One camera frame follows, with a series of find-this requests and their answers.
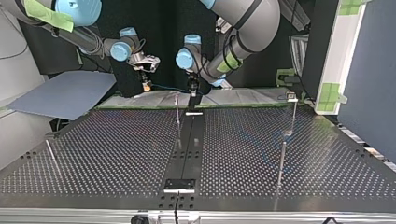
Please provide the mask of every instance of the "white wall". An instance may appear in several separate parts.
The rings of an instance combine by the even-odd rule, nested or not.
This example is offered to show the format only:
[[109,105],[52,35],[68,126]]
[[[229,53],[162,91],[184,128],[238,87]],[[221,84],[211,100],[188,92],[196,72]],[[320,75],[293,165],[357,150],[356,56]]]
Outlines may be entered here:
[[[15,18],[9,14],[8,16],[20,28]],[[0,12],[0,58],[15,55],[23,51],[25,46],[24,38]],[[26,93],[44,82],[29,50],[16,58],[0,60],[0,73],[0,103]]]
[[[14,24],[20,29],[15,18]],[[0,58],[23,51],[26,41],[0,12]],[[44,83],[29,50],[11,59],[0,59],[0,169],[34,148],[50,132],[50,118],[2,109],[17,97]]]

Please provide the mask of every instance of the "white panel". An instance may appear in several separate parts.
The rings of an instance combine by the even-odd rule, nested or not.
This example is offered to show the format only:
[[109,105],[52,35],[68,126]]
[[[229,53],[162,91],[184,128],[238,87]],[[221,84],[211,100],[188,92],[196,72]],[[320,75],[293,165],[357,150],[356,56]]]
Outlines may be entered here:
[[[16,19],[10,14],[7,15],[21,29]],[[26,41],[1,12],[0,31],[0,59],[23,51]],[[9,102],[7,99],[15,98],[44,82],[29,49],[18,57],[0,60],[0,74],[0,103]]]
[[0,117],[0,170],[44,141],[51,131],[50,120],[12,111]]
[[344,93],[365,9],[366,5],[362,5],[358,15],[338,15],[335,19],[329,52],[319,85],[316,112],[320,115],[338,115],[340,104],[337,104],[333,112],[318,111],[321,88],[324,83],[339,83],[340,93]]

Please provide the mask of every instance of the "perforated metal table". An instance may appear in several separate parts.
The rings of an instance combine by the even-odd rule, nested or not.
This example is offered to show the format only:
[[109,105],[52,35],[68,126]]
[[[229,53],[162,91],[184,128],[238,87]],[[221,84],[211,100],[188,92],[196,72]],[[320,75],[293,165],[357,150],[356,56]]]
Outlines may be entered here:
[[[0,172],[0,207],[396,213],[396,174],[309,108],[96,110]],[[287,142],[281,185],[277,184]],[[195,193],[164,194],[167,179]]]

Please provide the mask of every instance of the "cable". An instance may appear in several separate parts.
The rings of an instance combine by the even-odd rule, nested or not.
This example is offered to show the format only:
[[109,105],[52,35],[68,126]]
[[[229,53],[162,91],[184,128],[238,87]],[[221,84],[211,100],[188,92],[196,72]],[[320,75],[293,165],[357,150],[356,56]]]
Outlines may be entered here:
[[157,84],[151,84],[152,87],[158,87],[161,89],[165,89],[165,90],[169,90],[169,91],[180,91],[182,93],[190,93],[189,91],[184,91],[182,89],[179,88],[174,88],[174,87],[166,87],[166,86],[161,86],[161,85],[157,85]]
[[[6,14],[6,12],[0,7],[0,11],[1,11],[1,13],[3,14],[3,16],[6,18],[6,20],[8,21],[8,23],[15,29],[15,31],[24,39],[24,36],[23,36],[23,33],[17,28],[17,26],[15,26],[15,24],[12,22],[12,20],[8,17],[8,15]],[[27,44],[27,42],[26,42],[26,46],[24,47],[24,49],[23,49],[23,51],[21,51],[21,52],[19,52],[19,53],[17,53],[17,54],[14,54],[14,55],[11,55],[11,56],[7,56],[7,57],[3,57],[3,58],[0,58],[0,60],[5,60],[5,59],[11,59],[11,58],[15,58],[15,57],[18,57],[18,56],[20,56],[20,55],[22,55],[23,53],[25,53],[26,52],[26,50],[28,50],[28,44]]]
[[177,206],[178,206],[178,195],[177,195],[176,206],[175,206],[175,211],[174,211],[176,224],[178,224]]
[[83,58],[89,60],[91,63],[94,63],[94,64],[96,65],[96,70],[99,70],[99,68],[100,68],[100,69],[102,69],[104,72],[111,73],[111,65],[110,65],[110,68],[109,68],[109,69],[105,69],[105,68],[102,67],[96,60],[94,60],[94,59],[88,57],[87,55],[85,55],[85,54],[83,54],[83,53],[81,53],[80,55],[81,55],[81,57],[83,57]]
[[326,220],[324,220],[323,224],[328,224],[328,223],[330,223],[330,221],[334,222],[335,224],[342,224],[341,222],[338,222],[337,220],[335,220],[334,217],[326,218]]
[[104,43],[102,40],[102,37],[100,37],[99,35],[97,35],[94,31],[92,31],[91,29],[87,28],[87,27],[83,27],[86,31],[88,31],[91,35],[93,35],[95,37],[95,41],[96,41],[96,46],[95,49],[93,50],[86,50],[84,49],[87,54],[96,54],[97,52],[100,52],[100,58],[103,60],[105,58],[105,47],[104,47]]
[[134,53],[140,52],[140,50],[142,50],[142,48],[145,47],[146,42],[147,42],[146,39],[141,39],[140,42],[139,42],[139,48],[136,49],[136,50],[134,51]]
[[[291,27],[290,27],[290,38],[289,38],[290,47],[291,47],[291,45],[292,45],[292,43],[291,43],[291,37],[293,36],[293,23],[294,23],[295,13],[296,13],[296,10],[297,10],[297,4],[298,4],[298,0],[295,0],[294,6],[293,6],[293,11],[292,11],[292,14],[291,14],[291,20],[290,20],[290,23],[291,23]],[[295,75],[297,75],[297,77],[300,79],[300,83],[301,83],[301,86],[303,87],[303,90],[305,91],[306,95],[308,96],[308,98],[309,98],[309,100],[312,102],[312,104],[313,104],[313,105],[316,105],[316,104],[315,104],[315,101],[314,101],[314,100],[312,99],[312,97],[309,95],[309,92],[306,90],[306,88],[305,88],[305,86],[304,86],[303,80],[302,80],[302,78],[301,78],[299,72],[297,71],[297,65],[296,65],[296,62],[294,61],[294,57],[293,57],[292,55],[291,55],[291,61],[292,61],[292,63],[293,63],[293,67],[296,68],[296,69],[295,69]]]

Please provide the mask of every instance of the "metal bracket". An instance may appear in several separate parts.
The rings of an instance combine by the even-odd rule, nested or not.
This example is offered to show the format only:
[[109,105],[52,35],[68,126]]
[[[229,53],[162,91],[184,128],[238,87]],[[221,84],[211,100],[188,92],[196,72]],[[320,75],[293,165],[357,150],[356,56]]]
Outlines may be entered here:
[[180,193],[192,194],[195,193],[194,179],[168,179],[163,188],[164,193]]

